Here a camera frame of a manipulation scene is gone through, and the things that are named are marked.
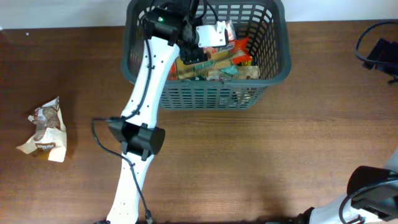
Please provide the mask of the white Kleenex tissue pack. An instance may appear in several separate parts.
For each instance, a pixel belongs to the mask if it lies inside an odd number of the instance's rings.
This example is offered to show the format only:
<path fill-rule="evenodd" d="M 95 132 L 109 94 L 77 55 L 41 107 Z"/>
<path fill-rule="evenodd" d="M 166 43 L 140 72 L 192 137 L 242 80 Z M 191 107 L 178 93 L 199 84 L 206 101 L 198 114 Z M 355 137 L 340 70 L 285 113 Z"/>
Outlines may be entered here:
<path fill-rule="evenodd" d="M 226 49 L 236 40 L 236 33 L 232 21 L 217 21 L 213 25 L 201 26 L 198 31 L 200 35 L 200 47 Z"/>

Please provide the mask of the red spaghetti packet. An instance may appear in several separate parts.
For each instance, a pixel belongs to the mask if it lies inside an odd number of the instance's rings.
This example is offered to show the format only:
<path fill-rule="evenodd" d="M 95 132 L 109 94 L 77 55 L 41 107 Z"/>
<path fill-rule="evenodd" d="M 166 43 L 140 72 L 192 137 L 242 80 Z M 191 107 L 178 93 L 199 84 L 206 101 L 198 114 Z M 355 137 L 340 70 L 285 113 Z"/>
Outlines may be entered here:
<path fill-rule="evenodd" d="M 226 49 L 205 48 L 208 60 L 191 65 L 184 65 L 177 58 L 167 77 L 168 80 L 206 80 L 208 72 L 220 70 L 232 65 L 251 66 L 252 57 L 247 51 L 249 36 L 235 40 Z"/>

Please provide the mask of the teal wet wipes packet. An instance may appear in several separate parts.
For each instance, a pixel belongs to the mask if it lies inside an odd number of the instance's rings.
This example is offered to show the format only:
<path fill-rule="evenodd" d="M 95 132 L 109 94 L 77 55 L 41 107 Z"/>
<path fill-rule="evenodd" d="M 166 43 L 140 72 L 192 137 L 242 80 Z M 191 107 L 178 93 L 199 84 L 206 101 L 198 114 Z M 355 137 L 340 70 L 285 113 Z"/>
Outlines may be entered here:
<path fill-rule="evenodd" d="M 238 70 L 237 66 L 235 66 L 235 65 L 222 68 L 220 71 L 227 75 L 231 75 L 231 76 L 235 76 L 235 75 L 239 74 L 239 70 Z"/>

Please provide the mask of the beige cookie snack bag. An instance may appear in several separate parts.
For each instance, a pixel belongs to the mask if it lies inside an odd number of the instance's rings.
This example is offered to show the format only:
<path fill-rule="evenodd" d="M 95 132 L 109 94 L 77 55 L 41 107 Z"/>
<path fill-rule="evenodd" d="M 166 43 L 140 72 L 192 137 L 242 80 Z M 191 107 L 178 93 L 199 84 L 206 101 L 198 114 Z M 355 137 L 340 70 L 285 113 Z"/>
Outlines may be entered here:
<path fill-rule="evenodd" d="M 239 74 L 235 76 L 227 75 L 220 70 L 208 72 L 207 80 L 258 80 L 260 71 L 258 66 L 237 66 Z"/>

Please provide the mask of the beige brown snack bag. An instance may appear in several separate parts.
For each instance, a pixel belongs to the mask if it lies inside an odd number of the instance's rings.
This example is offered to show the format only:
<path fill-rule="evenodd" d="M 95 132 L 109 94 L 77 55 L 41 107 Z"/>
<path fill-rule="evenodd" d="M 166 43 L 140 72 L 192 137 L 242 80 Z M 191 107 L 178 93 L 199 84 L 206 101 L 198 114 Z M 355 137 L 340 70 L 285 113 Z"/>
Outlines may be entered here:
<path fill-rule="evenodd" d="M 32 157 L 63 162 L 67 152 L 67 129 L 60 109 L 60 97 L 36 108 L 28 120 L 35 124 L 35 133 L 16 148 Z"/>

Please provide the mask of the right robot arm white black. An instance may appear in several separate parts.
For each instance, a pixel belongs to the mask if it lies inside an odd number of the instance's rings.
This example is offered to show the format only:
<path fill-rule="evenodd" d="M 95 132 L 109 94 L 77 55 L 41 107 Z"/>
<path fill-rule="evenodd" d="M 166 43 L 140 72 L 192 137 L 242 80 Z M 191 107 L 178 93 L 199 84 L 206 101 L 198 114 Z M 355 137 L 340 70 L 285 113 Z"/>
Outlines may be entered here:
<path fill-rule="evenodd" d="M 363 67 L 392 76 L 397 83 L 397 42 L 379 39 Z M 323 207 L 310 207 L 290 223 L 375 223 L 397 218 L 397 151 L 383 168 L 359 166 L 351 174 L 346 193 Z"/>

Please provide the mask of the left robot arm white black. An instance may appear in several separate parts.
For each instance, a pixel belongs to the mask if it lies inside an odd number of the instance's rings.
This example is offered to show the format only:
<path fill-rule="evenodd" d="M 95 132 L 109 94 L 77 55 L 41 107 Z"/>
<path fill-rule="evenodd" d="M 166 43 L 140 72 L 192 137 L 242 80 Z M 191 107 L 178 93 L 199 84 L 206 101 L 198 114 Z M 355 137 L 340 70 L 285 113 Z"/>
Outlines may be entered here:
<path fill-rule="evenodd" d="M 122 160 L 114 202 L 103 223 L 136 223 L 139 205 L 144 206 L 146 222 L 155 222 L 142 186 L 165 139 L 165 130 L 156 124 L 169 71 L 177 58 L 185 65 L 204 62 L 206 47 L 229 42 L 226 22 L 216 19 L 204 25 L 203 17 L 197 15 L 199 7 L 203 14 L 215 11 L 208 1 L 199 0 L 128 4 L 121 70 L 134 89 L 120 116 L 102 120 L 121 144 L 121 152 L 106 152 Z"/>

